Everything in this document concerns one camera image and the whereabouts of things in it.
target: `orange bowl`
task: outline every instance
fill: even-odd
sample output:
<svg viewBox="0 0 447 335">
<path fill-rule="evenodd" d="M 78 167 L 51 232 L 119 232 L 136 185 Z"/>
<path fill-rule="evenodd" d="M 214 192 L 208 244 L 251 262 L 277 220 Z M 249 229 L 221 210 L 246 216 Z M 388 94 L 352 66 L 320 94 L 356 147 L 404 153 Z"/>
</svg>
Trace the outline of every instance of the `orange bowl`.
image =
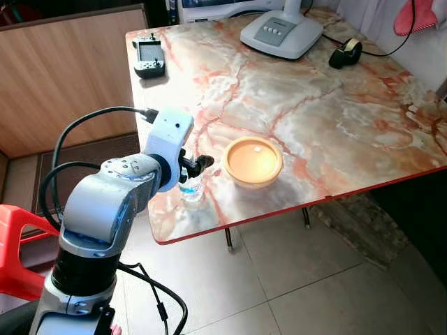
<svg viewBox="0 0 447 335">
<path fill-rule="evenodd" d="M 250 189 L 270 185 L 283 167 L 281 152 L 261 137 L 241 137 L 231 142 L 223 154 L 223 164 L 237 185 Z"/>
</svg>

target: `red plastic chair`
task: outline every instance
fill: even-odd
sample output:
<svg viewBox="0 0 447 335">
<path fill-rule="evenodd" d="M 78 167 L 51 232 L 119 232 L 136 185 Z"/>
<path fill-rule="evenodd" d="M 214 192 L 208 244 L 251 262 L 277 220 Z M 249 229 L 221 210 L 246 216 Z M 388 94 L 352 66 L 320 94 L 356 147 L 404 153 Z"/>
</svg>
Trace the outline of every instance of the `red plastic chair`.
<svg viewBox="0 0 447 335">
<path fill-rule="evenodd" d="M 44 233 L 21 239 L 22 229 L 26 225 L 32 225 Z M 0 293 L 29 301 L 38 299 L 45 278 L 22 266 L 19 259 L 20 246 L 58 235 L 59 232 L 46 219 L 17 206 L 0 204 Z"/>
</svg>

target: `white wall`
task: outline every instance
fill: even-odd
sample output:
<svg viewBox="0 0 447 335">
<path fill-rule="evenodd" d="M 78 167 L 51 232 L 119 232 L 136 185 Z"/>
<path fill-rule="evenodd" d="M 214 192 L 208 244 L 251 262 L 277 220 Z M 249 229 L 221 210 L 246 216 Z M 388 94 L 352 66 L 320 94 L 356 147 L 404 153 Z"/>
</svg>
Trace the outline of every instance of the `white wall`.
<svg viewBox="0 0 447 335">
<path fill-rule="evenodd" d="M 382 50 L 394 50 L 403 37 L 396 36 L 394 20 L 406 0 L 317 0 L 337 4 L 337 13 L 373 40 Z M 410 36 L 392 57 L 429 89 L 436 91 L 447 80 L 447 28 L 429 28 Z"/>
</svg>

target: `robotic arm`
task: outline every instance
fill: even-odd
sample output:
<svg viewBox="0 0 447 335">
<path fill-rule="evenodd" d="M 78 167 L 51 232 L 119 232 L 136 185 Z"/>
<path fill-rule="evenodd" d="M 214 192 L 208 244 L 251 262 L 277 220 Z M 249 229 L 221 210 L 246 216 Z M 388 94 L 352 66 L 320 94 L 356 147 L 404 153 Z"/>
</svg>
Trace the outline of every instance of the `robotic arm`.
<svg viewBox="0 0 447 335">
<path fill-rule="evenodd" d="M 191 115 L 160 111 L 142 153 L 102 163 L 74 188 L 30 335 L 110 334 L 114 310 L 108 304 L 135 215 L 157 192 L 177 184 L 182 166 L 197 176 L 214 162 L 210 156 L 183 157 L 192 128 Z"/>
</svg>

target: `black cable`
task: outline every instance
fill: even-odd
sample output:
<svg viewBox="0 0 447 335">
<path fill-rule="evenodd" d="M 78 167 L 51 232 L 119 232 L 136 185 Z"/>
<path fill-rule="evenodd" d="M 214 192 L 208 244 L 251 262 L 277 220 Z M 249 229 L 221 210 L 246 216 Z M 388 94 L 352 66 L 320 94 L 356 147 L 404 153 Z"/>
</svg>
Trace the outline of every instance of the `black cable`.
<svg viewBox="0 0 447 335">
<path fill-rule="evenodd" d="M 408 39 L 410 38 L 410 35 L 413 33 L 414 24 L 416 22 L 416 3 L 415 3 L 415 0 L 411 0 L 411 9 L 413 11 L 413 19 L 411 21 L 410 32 L 408 33 L 408 35 L 406 36 L 404 41 L 398 47 L 396 47 L 393 51 L 388 52 L 386 54 L 375 54 L 373 52 L 368 52 L 368 51 L 364 51 L 364 50 L 362 50 L 362 53 L 363 54 L 368 54 L 369 56 L 386 57 L 386 56 L 390 56 L 390 55 L 394 54 L 396 51 L 398 51 L 398 49 L 400 49 L 408 41 Z M 323 37 L 327 38 L 328 40 L 330 40 L 331 42 L 334 42 L 336 44 L 340 44 L 340 45 L 344 44 L 344 42 L 341 42 L 339 40 L 336 40 L 335 38 L 329 37 L 326 34 L 323 34 Z"/>
<path fill-rule="evenodd" d="M 79 126 L 82 122 L 90 120 L 94 117 L 98 117 L 103 114 L 107 114 L 110 112 L 118 112 L 118 111 L 140 113 L 141 115 L 143 115 L 146 118 L 146 121 L 149 123 L 153 123 L 157 114 L 158 114 L 158 112 L 156 110 L 151 110 L 151 109 L 140 110 L 140 109 L 134 108 L 134 107 L 117 106 L 117 107 L 103 108 L 102 110 L 97 110 L 97 111 L 89 113 L 83 117 L 80 117 L 76 121 L 72 122 L 69 126 L 67 126 L 64 129 L 64 131 L 62 132 L 62 134 L 59 136 L 59 139 L 57 140 L 57 143 L 56 143 L 56 147 L 54 148 L 51 168 L 55 169 L 57 167 L 57 163 L 59 162 L 59 152 L 61 151 L 62 144 L 64 143 L 64 140 L 67 137 L 67 135 L 75 127 Z M 54 178 L 52 180 L 51 187 L 52 187 L 52 199 L 53 199 L 53 203 L 54 203 L 54 208 L 56 209 L 59 221 L 61 221 L 62 220 L 62 210 L 61 210 L 61 204 L 59 203 L 59 196 L 57 193 L 57 178 Z"/>
<path fill-rule="evenodd" d="M 118 263 L 118 269 L 126 272 L 127 274 L 131 274 L 132 276 L 135 276 L 135 277 L 141 279 L 142 281 L 145 281 L 149 284 L 153 284 L 156 288 L 165 292 L 167 295 L 169 295 L 171 298 L 173 298 L 180 305 L 180 307 L 182 308 L 183 314 L 182 314 L 182 318 L 180 319 L 180 322 L 179 322 L 177 328 L 175 328 L 175 331 L 173 334 L 173 335 L 180 335 L 180 332 L 183 330 L 183 328 L 186 324 L 186 320 L 188 319 L 188 307 L 186 307 L 186 304 L 184 303 L 182 298 L 180 298 L 177 294 L 175 294 L 172 290 L 170 290 L 166 286 L 160 284 L 158 281 L 155 281 L 154 279 L 150 278 L 149 276 L 146 276 L 146 275 L 141 274 L 135 270 L 132 270 L 131 268 L 129 268 L 128 265 L 125 265 L 120 262 L 120 263 Z"/>
<path fill-rule="evenodd" d="M 48 210 L 47 205 L 47 187 L 48 184 L 55 178 L 56 174 L 61 172 L 62 170 L 65 170 L 67 168 L 71 168 L 73 166 L 82 166 L 86 168 L 92 168 L 92 169 L 99 169 L 100 166 L 97 164 L 87 163 L 87 162 L 69 162 L 59 165 L 58 167 L 52 169 L 50 173 L 47 174 L 47 176 L 42 181 L 40 187 L 39 187 L 39 194 L 38 194 L 38 201 L 39 205 L 41 206 L 43 215 L 46 217 L 46 219 L 50 222 L 50 224 L 57 230 L 61 229 L 60 223 L 56 222 L 51 215 L 50 211 Z"/>
<path fill-rule="evenodd" d="M 310 5 L 309 7 L 307 7 L 307 9 L 305 10 L 305 12 L 303 13 L 304 16 L 306 16 L 306 14 L 312 9 L 312 6 L 314 5 L 314 0 L 310 0 Z"/>
<path fill-rule="evenodd" d="M 149 274 L 147 274 L 147 272 L 146 272 L 145 268 L 143 267 L 143 265 L 142 265 L 141 263 L 139 263 L 139 262 L 138 262 L 137 264 L 134 264 L 134 265 L 128 265 L 128 264 L 124 264 L 124 263 L 122 263 L 122 262 L 120 262 L 120 264 L 121 264 L 123 267 L 127 267 L 128 269 L 135 269 L 136 267 L 138 267 L 138 268 L 140 268 L 140 271 L 141 271 L 147 278 L 150 278 L 150 277 L 149 277 Z M 164 306 L 163 303 L 160 301 L 160 299 L 159 299 L 159 295 L 158 295 L 158 293 L 157 293 L 156 290 L 155 290 L 155 286 L 154 286 L 154 284 L 153 284 L 153 283 L 149 283 L 149 284 L 151 285 L 152 292 L 154 293 L 154 296 L 155 296 L 156 307 L 157 307 L 158 310 L 159 310 L 161 321 L 163 321 L 163 323 L 164 323 L 164 325 L 165 325 L 165 335 L 169 335 L 169 328 L 168 328 L 168 314 L 166 313 L 165 306 Z"/>
</svg>

